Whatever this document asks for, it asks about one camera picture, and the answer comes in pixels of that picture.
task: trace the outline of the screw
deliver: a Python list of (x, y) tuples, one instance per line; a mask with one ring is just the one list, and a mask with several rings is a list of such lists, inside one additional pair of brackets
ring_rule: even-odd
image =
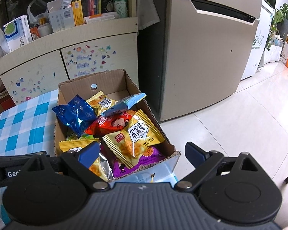
[(181, 189), (189, 189), (192, 187), (192, 183), (190, 183), (189, 181), (180, 181), (177, 183), (177, 186)]
[(95, 189), (103, 190), (103, 189), (106, 189), (108, 187), (108, 184), (106, 182), (95, 182), (93, 184), (93, 187)]

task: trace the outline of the yellow box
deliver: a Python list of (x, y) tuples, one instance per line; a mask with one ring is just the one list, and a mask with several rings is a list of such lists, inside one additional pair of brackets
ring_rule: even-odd
[(84, 19), (82, 13), (81, 0), (74, 1), (71, 4), (72, 4), (72, 10), (74, 12), (74, 24), (76, 26), (83, 25)]

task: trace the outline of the tile floor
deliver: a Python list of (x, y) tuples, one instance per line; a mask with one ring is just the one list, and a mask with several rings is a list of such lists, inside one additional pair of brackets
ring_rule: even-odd
[(161, 124), (181, 151), (174, 170), (178, 179), (194, 170), (184, 155), (186, 142), (204, 150), (238, 156), (247, 151), (264, 168), (283, 195), (276, 222), (288, 226), (288, 68), (282, 62), (264, 66), (240, 82), (228, 98), (195, 113)]

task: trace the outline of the purple snack bag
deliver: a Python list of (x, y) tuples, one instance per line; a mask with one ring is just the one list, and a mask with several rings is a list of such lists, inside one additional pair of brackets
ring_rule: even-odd
[(137, 170), (140, 165), (157, 163), (164, 158), (165, 156), (163, 156), (154, 146), (149, 146), (148, 149), (143, 153), (143, 156), (140, 157), (138, 164), (135, 165), (132, 169), (128, 169), (118, 158), (116, 158), (113, 162), (113, 176), (114, 178), (119, 178)]

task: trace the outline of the red snack bag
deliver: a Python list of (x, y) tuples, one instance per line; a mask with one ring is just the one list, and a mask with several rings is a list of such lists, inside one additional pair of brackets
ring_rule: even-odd
[(128, 110), (110, 117), (99, 116), (86, 130), (90, 135), (104, 136), (108, 133), (120, 131), (127, 126), (136, 111)]

